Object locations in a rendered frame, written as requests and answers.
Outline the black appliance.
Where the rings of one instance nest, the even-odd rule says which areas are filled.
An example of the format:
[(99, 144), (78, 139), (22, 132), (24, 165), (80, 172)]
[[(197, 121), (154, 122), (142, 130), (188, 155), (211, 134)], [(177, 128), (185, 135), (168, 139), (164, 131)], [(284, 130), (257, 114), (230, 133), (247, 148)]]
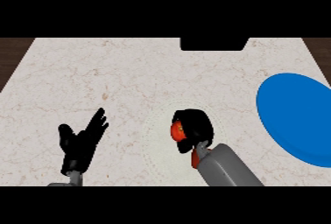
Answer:
[(241, 51), (248, 38), (180, 38), (183, 51)]

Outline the red tomato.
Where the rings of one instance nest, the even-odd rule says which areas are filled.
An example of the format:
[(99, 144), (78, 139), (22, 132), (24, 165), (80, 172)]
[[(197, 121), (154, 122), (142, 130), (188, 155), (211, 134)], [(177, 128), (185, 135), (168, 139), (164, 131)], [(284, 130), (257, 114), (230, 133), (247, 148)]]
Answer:
[(180, 121), (176, 121), (170, 126), (170, 136), (176, 142), (180, 142), (186, 138)]

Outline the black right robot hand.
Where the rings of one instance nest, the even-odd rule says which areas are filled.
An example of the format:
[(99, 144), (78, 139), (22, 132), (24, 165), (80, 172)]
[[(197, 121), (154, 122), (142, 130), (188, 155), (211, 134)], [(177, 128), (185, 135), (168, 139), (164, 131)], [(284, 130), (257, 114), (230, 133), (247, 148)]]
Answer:
[(202, 110), (194, 108), (177, 110), (171, 121), (180, 121), (185, 134), (185, 138), (177, 142), (180, 153), (189, 152), (199, 142), (207, 141), (207, 145), (213, 144), (213, 124)]

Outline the blue round plate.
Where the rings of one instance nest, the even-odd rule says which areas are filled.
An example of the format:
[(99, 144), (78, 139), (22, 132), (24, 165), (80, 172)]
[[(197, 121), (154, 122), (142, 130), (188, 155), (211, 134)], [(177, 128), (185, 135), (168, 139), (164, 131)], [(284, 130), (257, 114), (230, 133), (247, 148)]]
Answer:
[(256, 94), (264, 129), (284, 150), (331, 168), (331, 88), (296, 73), (272, 75)]

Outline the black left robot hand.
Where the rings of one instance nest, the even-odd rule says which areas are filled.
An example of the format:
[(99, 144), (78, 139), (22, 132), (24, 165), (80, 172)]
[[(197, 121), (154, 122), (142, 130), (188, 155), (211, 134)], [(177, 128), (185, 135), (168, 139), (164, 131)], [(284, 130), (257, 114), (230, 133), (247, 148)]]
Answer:
[(59, 147), (65, 153), (61, 168), (64, 175), (68, 175), (72, 171), (84, 173), (89, 170), (99, 140), (108, 126), (103, 108), (98, 109), (87, 127), (77, 134), (65, 123), (58, 126)]

